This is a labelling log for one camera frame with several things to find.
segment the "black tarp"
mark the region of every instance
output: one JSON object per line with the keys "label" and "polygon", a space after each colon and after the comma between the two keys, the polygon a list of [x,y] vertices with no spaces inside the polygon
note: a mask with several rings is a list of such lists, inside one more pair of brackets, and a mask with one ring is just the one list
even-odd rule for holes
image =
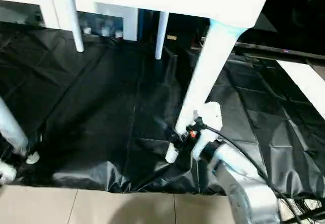
{"label": "black tarp", "polygon": [[[90,36],[84,46],[78,53],[67,31],[1,24],[0,95],[29,137],[43,134],[40,160],[15,184],[220,193],[188,153],[166,163],[168,143],[153,120],[175,124],[192,72],[186,58],[165,52],[157,61],[149,45]],[[283,193],[325,196],[325,122],[275,61],[232,55],[208,100],[221,105],[222,132]]]}

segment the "cable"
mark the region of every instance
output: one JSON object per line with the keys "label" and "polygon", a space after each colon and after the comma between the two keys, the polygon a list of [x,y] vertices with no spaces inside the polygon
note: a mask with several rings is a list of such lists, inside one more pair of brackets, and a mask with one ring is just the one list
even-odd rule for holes
{"label": "cable", "polygon": [[286,202],[287,206],[289,207],[290,211],[293,213],[293,215],[295,216],[295,219],[297,220],[298,224],[301,224],[301,220],[299,218],[299,216],[297,215],[294,207],[292,206],[292,204],[289,202],[288,198],[286,196],[284,196],[283,193],[280,192],[280,190],[269,180],[268,176],[266,175],[266,173],[261,169],[261,167],[254,161],[254,159],[246,152],[246,150],[244,148],[242,148],[239,144],[237,144],[234,140],[231,140],[230,138],[228,138],[227,136],[225,136],[224,134],[222,134],[219,130],[214,129],[210,126],[207,125],[203,125],[203,127],[205,129],[208,129],[220,136],[222,136],[224,139],[228,140],[232,145],[234,145],[245,157],[248,158],[248,160],[256,167],[258,174],[261,176],[261,178],[263,178],[263,180],[267,183],[267,185],[274,191],[276,192],[282,199],[284,199],[284,201]]}

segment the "wrinkled plastic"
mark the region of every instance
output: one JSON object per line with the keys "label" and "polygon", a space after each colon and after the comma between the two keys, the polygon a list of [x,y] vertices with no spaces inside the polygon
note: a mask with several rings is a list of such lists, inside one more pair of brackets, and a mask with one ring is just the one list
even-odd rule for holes
{"label": "wrinkled plastic", "polygon": [[[0,95],[28,137],[43,134],[40,160],[15,183],[222,193],[188,152],[165,161],[168,143],[153,119],[175,125],[192,72],[186,59],[157,61],[151,47],[89,36],[84,47],[76,51],[70,32],[1,24]],[[208,100],[221,105],[222,132],[283,193],[325,196],[325,122],[276,62],[229,59]]]}

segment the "beige floor tile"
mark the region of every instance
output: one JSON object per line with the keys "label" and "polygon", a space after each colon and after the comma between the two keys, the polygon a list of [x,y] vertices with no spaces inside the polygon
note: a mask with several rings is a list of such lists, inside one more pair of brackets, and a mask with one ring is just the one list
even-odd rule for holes
{"label": "beige floor tile", "polygon": [[233,224],[230,204],[224,196],[175,195],[177,224]]}
{"label": "beige floor tile", "polygon": [[77,190],[6,186],[0,193],[1,224],[67,224]]}
{"label": "beige floor tile", "polygon": [[175,224],[172,194],[79,190],[69,224]]}

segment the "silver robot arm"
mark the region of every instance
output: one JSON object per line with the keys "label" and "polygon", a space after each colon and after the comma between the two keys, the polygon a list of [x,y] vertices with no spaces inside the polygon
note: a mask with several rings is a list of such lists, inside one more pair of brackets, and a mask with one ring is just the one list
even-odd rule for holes
{"label": "silver robot arm", "polygon": [[[204,104],[195,111],[195,118],[199,118],[201,123],[218,131],[222,128],[221,110],[217,102]],[[198,120],[194,119],[187,127],[188,138],[195,138],[198,135],[194,140],[192,156],[196,160],[203,159],[208,163],[218,184],[229,198],[235,222],[238,224],[280,223],[277,198],[259,175],[257,168],[237,148],[218,140],[217,133],[205,128],[201,129]],[[177,151],[177,142],[173,145]]]}

